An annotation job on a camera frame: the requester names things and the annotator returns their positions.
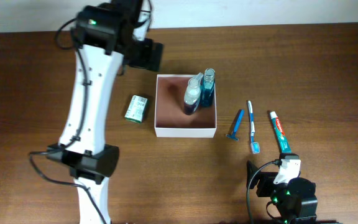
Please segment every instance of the white wall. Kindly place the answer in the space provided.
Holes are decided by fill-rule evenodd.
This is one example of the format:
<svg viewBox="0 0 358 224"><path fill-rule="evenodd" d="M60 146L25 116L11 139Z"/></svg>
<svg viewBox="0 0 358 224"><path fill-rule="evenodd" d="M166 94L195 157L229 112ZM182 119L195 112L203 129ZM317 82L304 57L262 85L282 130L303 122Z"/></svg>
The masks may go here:
<svg viewBox="0 0 358 224"><path fill-rule="evenodd" d="M56 30L109 0L0 1L0 32ZM358 0L152 0L153 28L358 22Z"/></svg>

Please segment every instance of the blue razor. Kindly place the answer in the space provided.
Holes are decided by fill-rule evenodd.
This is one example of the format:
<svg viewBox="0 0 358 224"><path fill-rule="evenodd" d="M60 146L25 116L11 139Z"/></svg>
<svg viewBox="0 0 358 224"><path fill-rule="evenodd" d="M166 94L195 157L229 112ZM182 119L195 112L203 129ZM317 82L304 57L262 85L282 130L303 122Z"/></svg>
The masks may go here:
<svg viewBox="0 0 358 224"><path fill-rule="evenodd" d="M260 147L259 147L259 143L254 141L255 125L254 125L254 112L252 111L251 101L248 101L248 112L249 112L249 123L251 125L251 130L250 130L251 149L252 149L252 153L258 154L260 153Z"/></svg>
<svg viewBox="0 0 358 224"><path fill-rule="evenodd" d="M233 133L232 134L227 134L226 137L231 138L231 139L236 140L236 141L239 140L238 138L236 138L236 133L237 133L237 130L239 129L239 127L240 127L241 119L242 119L243 115L244 115L244 110L241 110L240 114L239 114L239 117L237 118L236 125L234 127Z"/></svg>

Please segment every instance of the clear plastic bottle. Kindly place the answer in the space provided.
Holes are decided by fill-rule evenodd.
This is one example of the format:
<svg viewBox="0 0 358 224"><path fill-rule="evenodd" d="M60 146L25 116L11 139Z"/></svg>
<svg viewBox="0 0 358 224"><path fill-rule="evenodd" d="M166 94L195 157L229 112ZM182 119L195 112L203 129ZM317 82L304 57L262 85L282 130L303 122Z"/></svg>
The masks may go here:
<svg viewBox="0 0 358 224"><path fill-rule="evenodd" d="M207 68L204 73L203 85L201 86L201 105L209 107L214 100L215 70Z"/></svg>
<svg viewBox="0 0 358 224"><path fill-rule="evenodd" d="M196 112L200 104L201 87L200 81L203 74L200 72L197 76L191 78L188 82L185 93L185 114L191 115Z"/></svg>

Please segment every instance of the cardboard box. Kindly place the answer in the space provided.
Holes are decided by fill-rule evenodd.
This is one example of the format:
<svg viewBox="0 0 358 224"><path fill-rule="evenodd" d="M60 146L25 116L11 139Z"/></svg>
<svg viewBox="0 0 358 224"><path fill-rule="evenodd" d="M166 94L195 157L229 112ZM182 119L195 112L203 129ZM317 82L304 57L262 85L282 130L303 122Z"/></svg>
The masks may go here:
<svg viewBox="0 0 358 224"><path fill-rule="evenodd" d="M213 138L216 132L216 89L208 108L183 112L188 80L194 75L157 75L154 129L157 137Z"/></svg>

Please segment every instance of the brown table surface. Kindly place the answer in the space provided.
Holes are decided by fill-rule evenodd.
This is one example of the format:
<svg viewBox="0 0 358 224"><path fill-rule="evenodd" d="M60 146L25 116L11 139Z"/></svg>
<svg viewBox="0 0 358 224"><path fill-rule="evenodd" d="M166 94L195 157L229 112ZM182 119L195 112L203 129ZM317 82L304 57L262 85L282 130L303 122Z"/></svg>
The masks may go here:
<svg viewBox="0 0 358 224"><path fill-rule="evenodd" d="M57 142L70 106L75 56L58 50L53 35L0 34L0 223L79 220L76 189L42 180L27 160ZM132 95L154 97L156 73L130 68L118 77L106 124L106 142L121 149L109 183L113 221L247 223L246 161L278 158L267 114L275 110L301 176L317 185L318 218L358 223L358 24L158 29L149 37L165 45L161 74L215 69L218 128L213 139L156 138L153 100L144 123L124 119ZM248 119L239 142L225 137L247 100L257 156ZM67 168L37 161L71 181ZM269 219L267 202L251 192L255 218Z"/></svg>

